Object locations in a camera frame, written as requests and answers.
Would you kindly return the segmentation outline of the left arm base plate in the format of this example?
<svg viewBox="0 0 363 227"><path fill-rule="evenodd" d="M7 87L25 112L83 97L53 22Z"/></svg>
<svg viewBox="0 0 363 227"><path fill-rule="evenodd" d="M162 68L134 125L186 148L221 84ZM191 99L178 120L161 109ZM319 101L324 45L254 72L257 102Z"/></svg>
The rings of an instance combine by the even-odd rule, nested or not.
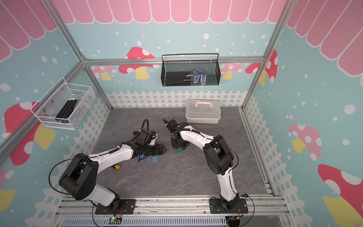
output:
<svg viewBox="0 0 363 227"><path fill-rule="evenodd" d="M122 215L133 214L135 209L135 199L116 199L110 205L104 206L98 204L96 207L96 215Z"/></svg>

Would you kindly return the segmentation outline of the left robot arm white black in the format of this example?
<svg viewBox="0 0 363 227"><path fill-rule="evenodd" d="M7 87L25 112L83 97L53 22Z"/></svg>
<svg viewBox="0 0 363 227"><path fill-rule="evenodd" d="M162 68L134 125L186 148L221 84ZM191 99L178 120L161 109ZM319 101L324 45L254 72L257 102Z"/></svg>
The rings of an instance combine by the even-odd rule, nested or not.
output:
<svg viewBox="0 0 363 227"><path fill-rule="evenodd" d="M78 201L87 199L113 210L119 209L122 206L119 195L98 185L96 183L98 174L123 161L141 155L146 158L159 156L167 151L164 144L155 143L158 135L154 131L140 132L139 136L140 139L135 137L114 149L91 156L84 153L77 154L60 177L59 185Z"/></svg>

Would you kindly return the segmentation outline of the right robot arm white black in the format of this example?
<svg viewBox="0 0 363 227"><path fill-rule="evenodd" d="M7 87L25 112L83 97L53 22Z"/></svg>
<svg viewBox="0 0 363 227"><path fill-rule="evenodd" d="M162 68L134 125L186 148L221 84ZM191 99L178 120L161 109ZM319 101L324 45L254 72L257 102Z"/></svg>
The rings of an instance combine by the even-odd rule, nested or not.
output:
<svg viewBox="0 0 363 227"><path fill-rule="evenodd" d="M208 167L217 175L222 207L233 210L239 202L239 194L233 181L233 152L225 139L220 135L213 137L202 133L186 122L179 124L174 119L163 119L163 122L171 133L173 149L186 149L191 143L203 150Z"/></svg>

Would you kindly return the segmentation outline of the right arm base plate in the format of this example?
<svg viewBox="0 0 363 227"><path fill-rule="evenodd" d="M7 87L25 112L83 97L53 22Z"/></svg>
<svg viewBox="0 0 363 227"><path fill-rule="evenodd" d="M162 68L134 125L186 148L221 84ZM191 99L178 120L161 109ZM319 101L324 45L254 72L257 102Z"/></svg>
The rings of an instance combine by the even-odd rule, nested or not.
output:
<svg viewBox="0 0 363 227"><path fill-rule="evenodd" d="M226 201L216 197L209 199L211 214L247 214L249 213L245 199L235 197L232 201Z"/></svg>

